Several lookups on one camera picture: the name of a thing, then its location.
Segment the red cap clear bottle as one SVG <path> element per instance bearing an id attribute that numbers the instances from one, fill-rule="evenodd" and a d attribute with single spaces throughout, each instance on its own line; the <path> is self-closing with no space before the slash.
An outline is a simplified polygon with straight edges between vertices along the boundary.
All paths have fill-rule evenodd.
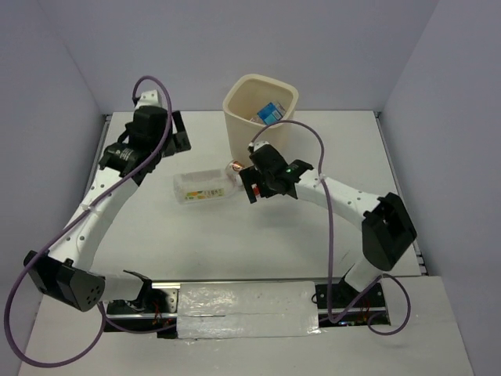
<path id="1" fill-rule="evenodd" d="M 240 172 L 244 169 L 245 166 L 236 160 L 230 161 L 225 167 L 226 176 L 238 191 L 245 191 L 243 181 L 240 177 Z"/>

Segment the square clear juice bottle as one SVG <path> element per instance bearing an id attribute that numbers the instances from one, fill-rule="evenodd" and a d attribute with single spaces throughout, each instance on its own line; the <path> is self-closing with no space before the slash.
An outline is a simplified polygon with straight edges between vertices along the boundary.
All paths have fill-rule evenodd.
<path id="1" fill-rule="evenodd" d="M 177 174 L 173 189 L 180 204 L 230 197 L 243 187 L 241 179 L 225 169 Z"/>

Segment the blue cap clear bottle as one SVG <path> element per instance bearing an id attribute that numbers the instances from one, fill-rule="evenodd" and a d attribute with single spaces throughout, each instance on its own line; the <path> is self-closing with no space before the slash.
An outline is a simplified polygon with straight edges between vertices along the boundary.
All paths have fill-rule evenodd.
<path id="1" fill-rule="evenodd" d="M 281 120 L 286 112 L 279 102 L 270 102 L 257 112 L 257 116 L 264 125 L 271 125 Z"/>

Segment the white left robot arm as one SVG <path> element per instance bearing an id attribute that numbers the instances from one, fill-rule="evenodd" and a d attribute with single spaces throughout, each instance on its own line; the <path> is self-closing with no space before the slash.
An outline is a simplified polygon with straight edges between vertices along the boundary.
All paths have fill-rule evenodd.
<path id="1" fill-rule="evenodd" d="M 107 146 L 90 190 L 74 213 L 85 214 L 30 268 L 28 274 L 44 295 L 82 312 L 99 302 L 125 301 L 146 311 L 164 293 L 152 280 L 125 270 L 106 276 L 92 272 L 96 252 L 125 202 L 163 157 L 190 150 L 182 115 L 161 107 L 141 106 L 115 143 Z"/>

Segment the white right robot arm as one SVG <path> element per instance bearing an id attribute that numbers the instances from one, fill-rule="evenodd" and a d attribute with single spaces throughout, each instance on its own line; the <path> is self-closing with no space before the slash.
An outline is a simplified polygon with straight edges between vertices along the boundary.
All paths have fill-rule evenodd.
<path id="1" fill-rule="evenodd" d="M 405 205 L 395 193 L 381 197 L 347 186 L 320 174 L 307 162 L 287 163 L 267 142 L 249 145 L 252 165 L 240 172 L 249 202 L 257 197 L 289 196 L 331 210 L 362 234 L 362 254 L 342 277 L 340 295 L 348 306 L 358 306 L 367 286 L 390 272 L 416 239 Z"/>

